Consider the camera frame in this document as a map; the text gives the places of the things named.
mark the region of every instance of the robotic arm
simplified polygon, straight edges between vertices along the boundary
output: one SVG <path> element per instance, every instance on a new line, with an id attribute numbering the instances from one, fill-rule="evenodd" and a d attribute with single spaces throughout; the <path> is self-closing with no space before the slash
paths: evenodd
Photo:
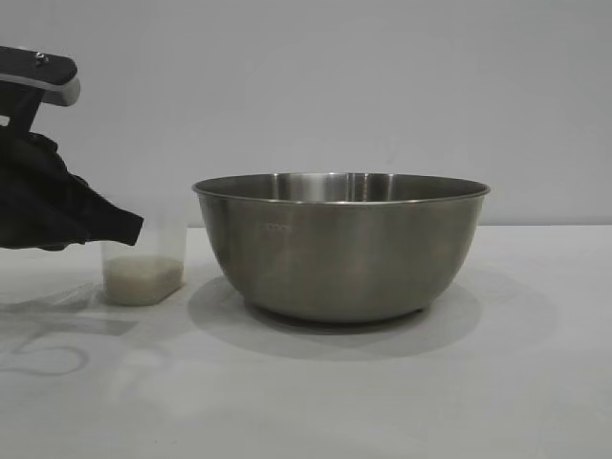
<path id="1" fill-rule="evenodd" d="M 61 251 L 73 243 L 136 244 L 142 218 L 116 208 L 30 132 L 41 103 L 74 104 L 77 66 L 68 57 L 0 46 L 0 248 Z"/>

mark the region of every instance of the metal mixing bowl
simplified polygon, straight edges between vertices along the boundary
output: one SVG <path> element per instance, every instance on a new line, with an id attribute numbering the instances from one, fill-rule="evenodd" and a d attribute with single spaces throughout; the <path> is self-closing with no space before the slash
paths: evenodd
<path id="1" fill-rule="evenodd" d="M 231 285 L 281 315 L 365 322 L 425 308 L 470 248 L 486 185 L 399 174 L 265 174 L 194 185 Z"/>

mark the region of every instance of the clear plastic cup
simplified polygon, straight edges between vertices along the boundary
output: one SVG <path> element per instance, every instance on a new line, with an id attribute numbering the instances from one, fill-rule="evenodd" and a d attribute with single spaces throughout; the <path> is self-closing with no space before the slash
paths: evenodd
<path id="1" fill-rule="evenodd" d="M 104 293 L 111 304 L 157 304 L 183 285 L 187 209 L 185 200 L 167 196 L 109 197 L 144 219 L 134 247 L 102 242 Z"/>

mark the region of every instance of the white wall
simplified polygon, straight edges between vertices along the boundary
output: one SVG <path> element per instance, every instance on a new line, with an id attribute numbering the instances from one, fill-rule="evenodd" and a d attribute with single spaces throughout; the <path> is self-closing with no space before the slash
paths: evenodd
<path id="1" fill-rule="evenodd" d="M 0 43 L 76 59 L 35 128 L 102 191 L 424 173 L 490 184 L 485 223 L 612 223 L 610 0 L 5 0 Z"/>

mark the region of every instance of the bowl base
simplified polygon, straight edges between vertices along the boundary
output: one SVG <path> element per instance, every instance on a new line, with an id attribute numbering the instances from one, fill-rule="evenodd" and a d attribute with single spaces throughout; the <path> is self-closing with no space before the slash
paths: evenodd
<path id="1" fill-rule="evenodd" d="M 381 329 L 392 328 L 402 325 L 405 322 L 422 317 L 426 307 L 411 311 L 400 316 L 383 318 L 377 320 L 367 320 L 359 322 L 328 322 L 321 320 L 309 320 L 279 314 L 270 311 L 265 306 L 245 301 L 245 306 L 249 312 L 262 322 L 275 328 L 292 329 L 294 331 L 330 333 L 330 334 L 351 334 L 367 333 Z"/>

